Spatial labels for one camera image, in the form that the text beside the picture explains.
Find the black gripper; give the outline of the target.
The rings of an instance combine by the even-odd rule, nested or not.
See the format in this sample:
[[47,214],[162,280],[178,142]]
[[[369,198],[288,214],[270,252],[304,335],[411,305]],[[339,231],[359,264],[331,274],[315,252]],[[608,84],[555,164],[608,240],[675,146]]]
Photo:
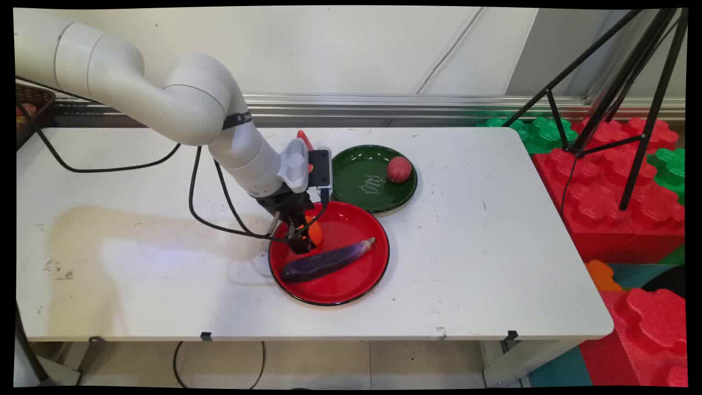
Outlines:
[[319,237],[319,224],[309,225],[315,215],[307,213],[314,209],[314,204],[306,191],[294,193],[283,184],[273,195],[257,197],[256,201],[271,215],[278,213],[278,219],[288,224],[287,244],[293,253],[303,255],[314,249],[312,238]]

